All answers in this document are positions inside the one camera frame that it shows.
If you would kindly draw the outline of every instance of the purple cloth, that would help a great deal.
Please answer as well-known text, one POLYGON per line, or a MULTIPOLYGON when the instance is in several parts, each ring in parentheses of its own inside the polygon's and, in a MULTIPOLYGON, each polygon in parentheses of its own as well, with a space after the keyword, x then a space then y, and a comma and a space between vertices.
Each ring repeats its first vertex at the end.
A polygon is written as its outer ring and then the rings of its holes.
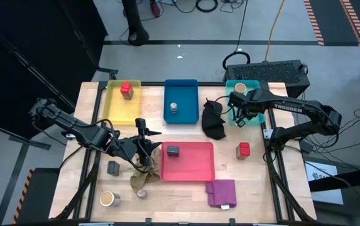
POLYGON ((236 182, 234 180, 214 180, 206 182, 206 192, 208 204, 211 207, 221 207, 229 205, 235 207, 236 199, 236 182))

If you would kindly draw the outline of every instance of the blue tray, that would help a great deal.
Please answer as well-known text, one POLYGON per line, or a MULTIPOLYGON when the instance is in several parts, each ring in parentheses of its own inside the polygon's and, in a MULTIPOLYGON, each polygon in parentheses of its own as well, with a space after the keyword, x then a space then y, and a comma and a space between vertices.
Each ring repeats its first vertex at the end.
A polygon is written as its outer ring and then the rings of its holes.
POLYGON ((165 81, 163 118, 167 124, 195 124, 199 120, 198 81, 195 79, 168 79, 165 81), (177 104, 173 114, 170 104, 177 104))
MULTIPOLYGON (((247 92, 254 89, 258 89, 260 87, 259 81, 257 80, 228 80, 226 82, 226 95, 229 95, 231 92, 234 91, 234 87, 236 86, 237 83, 243 83, 245 86, 247 86, 247 92)), ((233 121, 232 111, 228 113, 228 116, 229 116, 230 126, 235 126, 236 122, 233 121)), ((265 121, 265 116, 262 113, 259 113, 256 117, 254 117, 251 120, 244 119, 246 125, 252 125, 252 126, 259 125, 264 121, 265 121)))

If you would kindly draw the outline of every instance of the red tray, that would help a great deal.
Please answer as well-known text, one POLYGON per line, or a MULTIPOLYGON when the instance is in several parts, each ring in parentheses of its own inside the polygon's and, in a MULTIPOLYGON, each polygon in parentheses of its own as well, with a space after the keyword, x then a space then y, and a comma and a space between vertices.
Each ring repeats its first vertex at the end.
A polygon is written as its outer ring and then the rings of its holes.
POLYGON ((212 181, 215 179, 211 142, 164 142, 161 145, 160 179, 165 181, 212 181), (168 156, 167 146, 177 146, 179 157, 168 156))

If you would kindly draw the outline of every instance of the yellow tray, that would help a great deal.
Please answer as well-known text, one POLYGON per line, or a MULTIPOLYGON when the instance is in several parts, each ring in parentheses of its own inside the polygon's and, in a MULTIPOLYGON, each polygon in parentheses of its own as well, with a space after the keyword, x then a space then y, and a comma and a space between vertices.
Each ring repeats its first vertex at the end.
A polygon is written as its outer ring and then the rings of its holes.
POLYGON ((140 80, 110 80, 107 84, 106 104, 103 119, 109 119, 112 125, 135 125, 141 107, 140 80), (131 100, 124 99, 120 92, 123 82, 130 82, 134 94, 131 100))

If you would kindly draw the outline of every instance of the black cloth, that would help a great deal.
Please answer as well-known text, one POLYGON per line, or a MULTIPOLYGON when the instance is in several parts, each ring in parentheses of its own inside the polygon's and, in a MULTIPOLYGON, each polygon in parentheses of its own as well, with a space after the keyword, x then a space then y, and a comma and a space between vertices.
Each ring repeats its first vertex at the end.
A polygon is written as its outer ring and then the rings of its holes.
POLYGON ((204 111, 202 113, 202 130, 207 137, 215 140, 220 140, 226 135, 224 134, 223 119, 220 118, 218 112, 222 112, 223 106, 220 103, 208 100, 204 104, 204 111))

